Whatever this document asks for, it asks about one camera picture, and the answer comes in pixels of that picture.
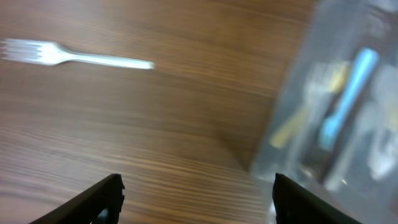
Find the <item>white fork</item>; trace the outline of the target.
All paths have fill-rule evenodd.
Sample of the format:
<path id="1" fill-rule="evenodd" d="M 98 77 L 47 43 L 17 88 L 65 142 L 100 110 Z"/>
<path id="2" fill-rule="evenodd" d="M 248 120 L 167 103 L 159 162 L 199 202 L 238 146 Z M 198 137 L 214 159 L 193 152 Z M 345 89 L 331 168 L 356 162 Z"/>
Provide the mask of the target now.
<path id="1" fill-rule="evenodd" d="M 155 63 L 133 58 L 84 54 L 62 47 L 56 42 L 25 39 L 1 41 L 2 59 L 24 63 L 54 66 L 64 62 L 83 62 L 120 68 L 152 70 Z"/>

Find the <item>light blue plastic fork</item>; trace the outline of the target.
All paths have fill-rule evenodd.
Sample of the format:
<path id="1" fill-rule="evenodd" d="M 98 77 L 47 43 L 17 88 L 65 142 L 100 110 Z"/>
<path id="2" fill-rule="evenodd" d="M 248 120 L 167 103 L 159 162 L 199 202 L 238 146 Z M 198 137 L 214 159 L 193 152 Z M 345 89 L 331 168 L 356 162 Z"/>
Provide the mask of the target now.
<path id="1" fill-rule="evenodd" d="M 318 145 L 324 151 L 331 151 L 343 129 L 349 112 L 353 109 L 361 90 L 379 61 L 379 53 L 370 48 L 362 48 L 356 55 L 349 73 L 346 88 L 342 92 L 338 108 L 324 120 L 320 129 Z"/>

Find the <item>yellow plastic fork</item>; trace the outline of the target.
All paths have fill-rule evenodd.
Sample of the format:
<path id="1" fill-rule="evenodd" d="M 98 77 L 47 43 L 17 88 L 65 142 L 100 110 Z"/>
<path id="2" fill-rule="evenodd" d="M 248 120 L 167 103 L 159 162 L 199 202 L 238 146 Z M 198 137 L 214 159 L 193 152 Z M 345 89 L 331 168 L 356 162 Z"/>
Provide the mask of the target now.
<path id="1" fill-rule="evenodd" d="M 308 119 L 311 109 L 321 97 L 338 93 L 345 83 L 351 63 L 316 63 L 310 69 L 303 89 L 303 101 L 272 134 L 270 145 L 282 149 Z"/>

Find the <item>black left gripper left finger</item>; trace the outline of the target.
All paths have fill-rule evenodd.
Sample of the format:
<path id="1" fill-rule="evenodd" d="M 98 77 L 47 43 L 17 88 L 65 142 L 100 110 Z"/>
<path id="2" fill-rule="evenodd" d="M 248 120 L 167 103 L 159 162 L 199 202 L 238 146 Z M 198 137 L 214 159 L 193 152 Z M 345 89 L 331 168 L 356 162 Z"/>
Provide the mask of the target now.
<path id="1" fill-rule="evenodd" d="M 118 224 L 125 186 L 111 174 L 31 224 Z"/>

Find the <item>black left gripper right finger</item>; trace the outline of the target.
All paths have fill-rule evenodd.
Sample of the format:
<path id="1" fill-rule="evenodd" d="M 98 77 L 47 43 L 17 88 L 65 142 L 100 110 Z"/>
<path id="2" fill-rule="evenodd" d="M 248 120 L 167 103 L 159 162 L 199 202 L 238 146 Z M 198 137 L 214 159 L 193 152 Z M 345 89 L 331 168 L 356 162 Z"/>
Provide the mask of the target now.
<path id="1" fill-rule="evenodd" d="M 272 199 L 277 224 L 359 224 L 283 174 L 275 175 Z"/>

